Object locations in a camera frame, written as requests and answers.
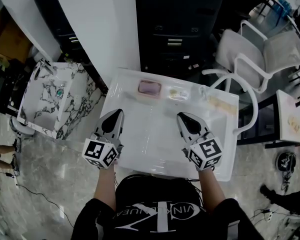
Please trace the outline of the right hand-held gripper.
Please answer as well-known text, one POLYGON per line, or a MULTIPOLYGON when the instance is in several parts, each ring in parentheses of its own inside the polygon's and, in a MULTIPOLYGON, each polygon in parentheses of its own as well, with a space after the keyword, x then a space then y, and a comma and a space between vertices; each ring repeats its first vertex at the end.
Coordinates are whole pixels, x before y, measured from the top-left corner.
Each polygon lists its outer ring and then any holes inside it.
POLYGON ((214 170, 223 155, 219 138, 208 131, 208 125, 202 118, 192 113, 179 112, 176 121, 181 137, 188 141, 182 149, 185 157, 194 163, 198 172, 214 170))

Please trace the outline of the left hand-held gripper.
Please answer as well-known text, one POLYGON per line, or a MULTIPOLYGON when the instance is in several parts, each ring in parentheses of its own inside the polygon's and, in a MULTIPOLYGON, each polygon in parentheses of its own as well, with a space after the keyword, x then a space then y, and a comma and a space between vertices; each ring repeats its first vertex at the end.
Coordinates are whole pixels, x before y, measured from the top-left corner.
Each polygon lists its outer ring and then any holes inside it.
POLYGON ((99 169, 108 169, 120 157, 124 145, 121 143, 121 128, 124 112, 121 108, 112 110, 97 121, 95 132, 86 138, 82 157, 99 169))

